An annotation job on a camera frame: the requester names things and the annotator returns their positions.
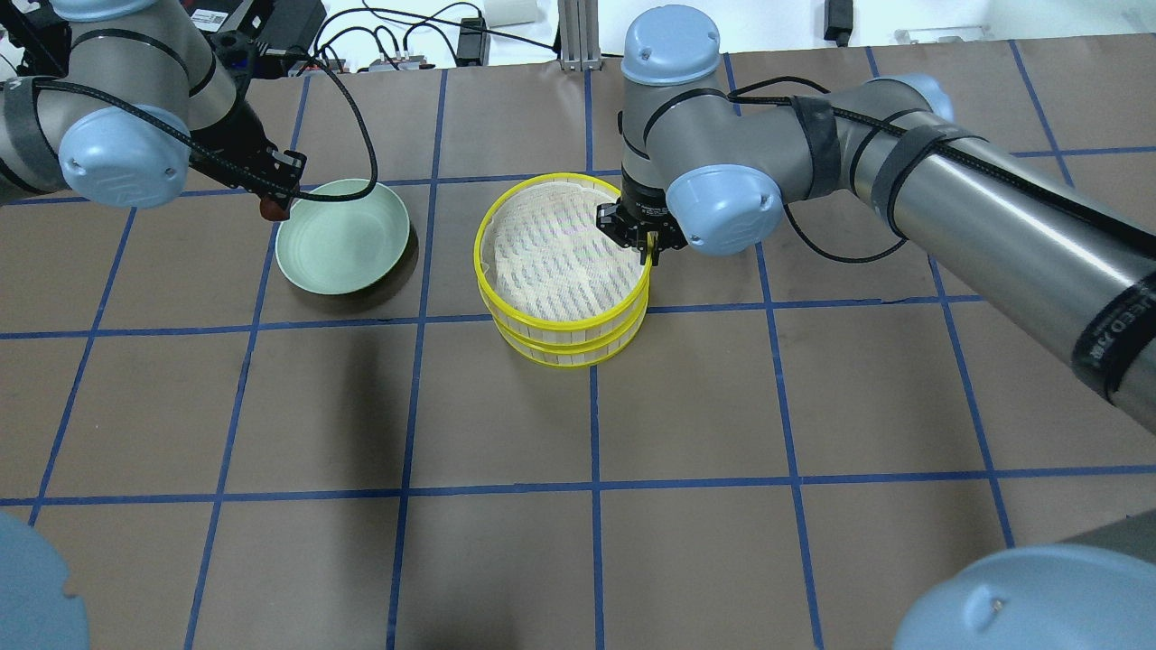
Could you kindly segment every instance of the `light blue cap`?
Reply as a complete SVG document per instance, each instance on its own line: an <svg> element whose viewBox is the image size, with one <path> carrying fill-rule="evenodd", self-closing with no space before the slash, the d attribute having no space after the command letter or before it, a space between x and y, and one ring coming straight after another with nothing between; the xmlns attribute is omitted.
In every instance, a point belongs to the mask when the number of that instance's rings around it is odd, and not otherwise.
<svg viewBox="0 0 1156 650"><path fill-rule="evenodd" d="M1153 648L1156 566L1075 544L990 555L907 612L895 650Z"/></svg>
<svg viewBox="0 0 1156 650"><path fill-rule="evenodd" d="M948 121L955 121L955 108L951 105L951 97L940 88L939 81L935 81L934 76L918 72L912 74L894 74L876 76L867 83L883 80L898 81L899 83L910 86L927 102L933 113Z"/></svg>
<svg viewBox="0 0 1156 650"><path fill-rule="evenodd" d="M713 74L720 60L714 21L698 9L667 5L630 23L622 74L643 86L677 86Z"/></svg>
<svg viewBox="0 0 1156 650"><path fill-rule="evenodd" d="M136 108L188 135L177 116ZM60 171L68 186L94 201L150 208L176 199L188 176L188 147L160 128L109 106L76 120L60 140Z"/></svg>
<svg viewBox="0 0 1156 650"><path fill-rule="evenodd" d="M135 14L156 3L156 0L52 0L52 10L73 23L111 21Z"/></svg>
<svg viewBox="0 0 1156 650"><path fill-rule="evenodd" d="M0 512L0 648L88 649L84 601L64 594L67 579L52 545Z"/></svg>
<svg viewBox="0 0 1156 650"><path fill-rule="evenodd" d="M666 191L666 205L691 248L710 256L758 243L783 220L783 194L775 180L738 164L683 173Z"/></svg>

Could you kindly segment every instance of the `metal post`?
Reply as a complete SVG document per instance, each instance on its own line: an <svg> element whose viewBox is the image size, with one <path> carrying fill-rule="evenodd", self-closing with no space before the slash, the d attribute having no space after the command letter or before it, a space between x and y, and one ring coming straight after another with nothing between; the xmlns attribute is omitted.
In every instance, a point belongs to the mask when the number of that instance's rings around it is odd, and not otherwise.
<svg viewBox="0 0 1156 650"><path fill-rule="evenodd" d="M558 39L562 69L601 69L598 0L558 0Z"/></svg>

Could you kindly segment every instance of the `white label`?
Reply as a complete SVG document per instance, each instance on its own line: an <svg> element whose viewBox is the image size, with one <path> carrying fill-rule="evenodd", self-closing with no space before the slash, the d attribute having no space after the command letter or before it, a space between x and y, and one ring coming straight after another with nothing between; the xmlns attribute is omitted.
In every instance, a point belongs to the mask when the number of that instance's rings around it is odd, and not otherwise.
<svg viewBox="0 0 1156 650"><path fill-rule="evenodd" d="M197 25L197 29L210 34L215 34L221 29L221 23L228 17L229 14L224 12L210 12L208 9L197 9L192 15L193 24Z"/></svg>

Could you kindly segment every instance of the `gray strap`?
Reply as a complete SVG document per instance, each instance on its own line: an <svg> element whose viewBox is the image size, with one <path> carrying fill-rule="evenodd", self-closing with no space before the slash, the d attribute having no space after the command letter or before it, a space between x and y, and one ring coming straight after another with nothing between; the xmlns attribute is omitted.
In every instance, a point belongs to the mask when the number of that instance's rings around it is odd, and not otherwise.
<svg viewBox="0 0 1156 650"><path fill-rule="evenodd" d="M870 202L875 214L887 221L891 232L906 238L895 224L895 199L903 182L919 163L924 162L935 145L961 138L979 138L975 133L954 124L925 124L917 126L899 138L875 175L870 187Z"/></svg>
<svg viewBox="0 0 1156 650"><path fill-rule="evenodd" d="M36 115L36 89L31 77L13 80L3 89L3 126L20 161L32 178L24 180L47 193L65 186L60 163Z"/></svg>
<svg viewBox="0 0 1156 650"><path fill-rule="evenodd" d="M839 186L842 152L839 132L831 103L822 97L791 97L791 108L799 118L802 134L810 149L810 187L807 197L825 197Z"/></svg>

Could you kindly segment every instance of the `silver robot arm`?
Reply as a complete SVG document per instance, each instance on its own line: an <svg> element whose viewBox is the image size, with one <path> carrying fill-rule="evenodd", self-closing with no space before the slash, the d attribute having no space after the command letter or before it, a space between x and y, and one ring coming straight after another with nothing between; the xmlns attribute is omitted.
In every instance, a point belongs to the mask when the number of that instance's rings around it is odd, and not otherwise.
<svg viewBox="0 0 1156 650"><path fill-rule="evenodd" d="M719 60L717 28L696 9L633 23L623 192L599 210L603 232L640 251L653 232L654 253L732 254L770 235L785 202L851 190L1156 431L1156 237L951 124L931 77L781 98L740 118Z"/></svg>
<svg viewBox="0 0 1156 650"><path fill-rule="evenodd" d="M287 217L289 197L271 186L295 187L304 156L277 152L268 141L176 0L57 0L53 8L72 27L68 75L3 86L0 205L72 187L108 205L153 207L184 190L192 162L225 185L261 195L267 219ZM191 153L140 118L65 86L120 98L230 165ZM252 176L266 183L254 184Z"/></svg>

